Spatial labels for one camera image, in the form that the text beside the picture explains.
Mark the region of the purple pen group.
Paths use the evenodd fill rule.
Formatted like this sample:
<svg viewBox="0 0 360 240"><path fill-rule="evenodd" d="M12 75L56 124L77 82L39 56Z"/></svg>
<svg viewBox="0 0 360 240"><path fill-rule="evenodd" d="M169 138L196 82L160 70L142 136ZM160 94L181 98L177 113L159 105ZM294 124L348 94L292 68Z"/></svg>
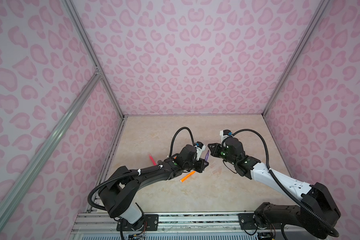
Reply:
<svg viewBox="0 0 360 240"><path fill-rule="evenodd" d="M208 150L207 153L206 153L206 156L205 156L205 161L206 162L208 162L209 155L210 155L210 151Z"/></svg>

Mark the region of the pink pen group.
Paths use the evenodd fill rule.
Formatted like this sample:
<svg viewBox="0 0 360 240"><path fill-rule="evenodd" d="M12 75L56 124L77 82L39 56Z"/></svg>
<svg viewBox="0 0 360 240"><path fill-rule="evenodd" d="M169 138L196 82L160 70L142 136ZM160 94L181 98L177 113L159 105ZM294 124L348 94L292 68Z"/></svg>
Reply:
<svg viewBox="0 0 360 240"><path fill-rule="evenodd" d="M153 158L153 156L152 156L151 154L149 154L149 158L150 158L152 164L153 164L154 166L156 166L157 163L156 163L156 161L154 160L154 158Z"/></svg>

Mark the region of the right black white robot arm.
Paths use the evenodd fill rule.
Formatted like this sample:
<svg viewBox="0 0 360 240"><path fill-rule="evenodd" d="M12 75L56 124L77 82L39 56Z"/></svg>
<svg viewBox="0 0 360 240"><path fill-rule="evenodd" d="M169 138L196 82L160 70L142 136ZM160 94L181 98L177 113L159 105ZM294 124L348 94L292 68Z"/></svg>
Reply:
<svg viewBox="0 0 360 240"><path fill-rule="evenodd" d="M273 170L247 155L237 138L228 137L221 143L209 144L208 148L213 157L232 164L241 177L262 183L294 202L294 205L262 203L253 215L253 224L257 228L265 229L274 224L292 225L305 229L318 239L339 237L335 226L341 213L326 186L301 182Z"/></svg>

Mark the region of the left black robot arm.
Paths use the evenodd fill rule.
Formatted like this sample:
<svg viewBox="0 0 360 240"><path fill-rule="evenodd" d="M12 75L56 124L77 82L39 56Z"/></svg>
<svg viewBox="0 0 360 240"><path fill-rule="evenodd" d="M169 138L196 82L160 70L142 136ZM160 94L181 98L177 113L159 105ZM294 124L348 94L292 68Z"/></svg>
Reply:
<svg viewBox="0 0 360 240"><path fill-rule="evenodd" d="M106 211L112 219L124 218L130 224L136 223L143 217L143 211L131 206L136 193L144 187L172 180L185 172L202 173L209 165L201 158L205 148L201 142L197 142L193 146L186 145L179 154L155 166L137 170L120 167L107 181L94 189L103 203L99 209Z"/></svg>

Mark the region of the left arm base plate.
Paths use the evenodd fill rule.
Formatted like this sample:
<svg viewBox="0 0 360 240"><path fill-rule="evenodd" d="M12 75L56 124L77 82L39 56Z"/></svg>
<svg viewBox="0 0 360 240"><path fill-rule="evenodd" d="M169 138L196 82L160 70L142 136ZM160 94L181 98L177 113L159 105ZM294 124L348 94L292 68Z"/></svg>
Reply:
<svg viewBox="0 0 360 240"><path fill-rule="evenodd" d="M142 232L156 231L158 229L159 215L142 215L135 223L131 224L125 219L118 220L117 231L123 232Z"/></svg>

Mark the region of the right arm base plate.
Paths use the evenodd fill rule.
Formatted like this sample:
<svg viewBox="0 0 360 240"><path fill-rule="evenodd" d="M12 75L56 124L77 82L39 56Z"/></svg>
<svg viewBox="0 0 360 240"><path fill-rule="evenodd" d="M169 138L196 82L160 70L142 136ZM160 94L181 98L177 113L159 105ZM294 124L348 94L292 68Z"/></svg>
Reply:
<svg viewBox="0 0 360 240"><path fill-rule="evenodd" d="M239 213L238 214L239 224L241 230L256 230L257 226L254 220L254 213Z"/></svg>

